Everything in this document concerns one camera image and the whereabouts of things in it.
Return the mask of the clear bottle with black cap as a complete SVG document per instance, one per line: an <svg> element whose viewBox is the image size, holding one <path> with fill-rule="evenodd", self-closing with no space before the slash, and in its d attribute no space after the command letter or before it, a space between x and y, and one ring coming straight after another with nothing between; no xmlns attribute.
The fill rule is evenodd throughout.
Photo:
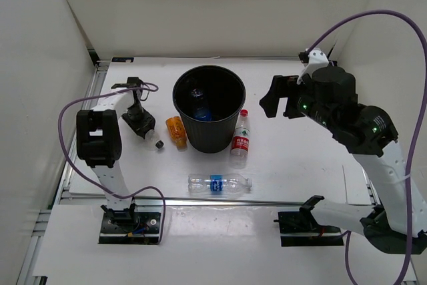
<svg viewBox="0 0 427 285"><path fill-rule="evenodd" d="M150 151L161 150L164 146L159 134L154 129L149 130L143 140L145 148Z"/></svg>

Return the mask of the orange juice bottle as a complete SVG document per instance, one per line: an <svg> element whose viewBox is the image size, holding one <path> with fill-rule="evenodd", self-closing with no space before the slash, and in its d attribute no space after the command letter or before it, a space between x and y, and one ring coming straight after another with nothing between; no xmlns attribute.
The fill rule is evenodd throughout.
<svg viewBox="0 0 427 285"><path fill-rule="evenodd" d="M169 136L178 149L187 147L186 132L179 116L170 117L165 121Z"/></svg>

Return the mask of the large blue label plastic bottle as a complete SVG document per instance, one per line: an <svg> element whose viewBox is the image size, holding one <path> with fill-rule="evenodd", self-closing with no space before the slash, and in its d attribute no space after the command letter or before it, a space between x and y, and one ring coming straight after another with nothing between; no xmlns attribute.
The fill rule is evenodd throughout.
<svg viewBox="0 0 427 285"><path fill-rule="evenodd" d="M199 121L211 121L212 114L207 97L202 89L195 88L190 92L193 118Z"/></svg>

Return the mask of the small blue label water bottle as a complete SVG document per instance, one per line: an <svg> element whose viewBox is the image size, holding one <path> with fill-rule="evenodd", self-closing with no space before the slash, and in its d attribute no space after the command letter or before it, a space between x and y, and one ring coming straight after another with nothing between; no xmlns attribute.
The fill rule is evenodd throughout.
<svg viewBox="0 0 427 285"><path fill-rule="evenodd" d="M252 181L240 174L190 174L187 186L193 194L244 194L251 190Z"/></svg>

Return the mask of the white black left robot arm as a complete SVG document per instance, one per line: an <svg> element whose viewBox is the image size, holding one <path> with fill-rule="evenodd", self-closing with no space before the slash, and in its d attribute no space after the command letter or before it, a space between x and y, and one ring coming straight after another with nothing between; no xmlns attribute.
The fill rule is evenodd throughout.
<svg viewBox="0 0 427 285"><path fill-rule="evenodd" d="M111 94L100 99L90 110L81 110L77 121L77 156L97 176L104 189L107 204L102 206L112 223L126 232L139 226L140 216L135 212L134 197L126 186L119 159L122 140L119 120L135 135L153 139L155 120L141 105L144 87L114 85Z"/></svg>

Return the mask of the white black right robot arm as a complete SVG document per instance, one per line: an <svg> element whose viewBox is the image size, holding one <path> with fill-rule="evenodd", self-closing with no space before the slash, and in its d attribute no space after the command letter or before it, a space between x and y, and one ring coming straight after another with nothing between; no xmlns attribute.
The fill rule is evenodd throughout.
<svg viewBox="0 0 427 285"><path fill-rule="evenodd" d="M412 196L412 230L407 229L406 164L398 132L381 108L358 103L356 79L341 67L327 66L304 75L276 75L260 106L268 118L275 117L279 100L287 100L284 117L308 117L326 128L361 165L380 204L354 206L331 202L315 195L297 212L282 212L281 231L298 234L341 228L364 236L386 254L404 254L407 237L411 253L426 249L426 202L415 186Z"/></svg>

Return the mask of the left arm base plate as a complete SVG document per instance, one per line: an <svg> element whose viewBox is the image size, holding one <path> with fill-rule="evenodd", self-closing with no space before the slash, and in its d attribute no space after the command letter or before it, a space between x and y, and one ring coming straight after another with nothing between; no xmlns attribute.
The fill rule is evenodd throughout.
<svg viewBox="0 0 427 285"><path fill-rule="evenodd" d="M102 205L103 217L98 244L159 245L163 238L165 207L161 212L146 212L132 204L126 210L112 210Z"/></svg>

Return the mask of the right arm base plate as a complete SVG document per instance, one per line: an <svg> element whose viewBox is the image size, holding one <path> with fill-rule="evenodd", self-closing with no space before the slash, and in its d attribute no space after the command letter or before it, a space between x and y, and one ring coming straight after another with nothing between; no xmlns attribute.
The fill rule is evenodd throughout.
<svg viewBox="0 0 427 285"><path fill-rule="evenodd" d="M300 212L278 212L273 222L278 225L282 247L344 245L341 229L311 223Z"/></svg>

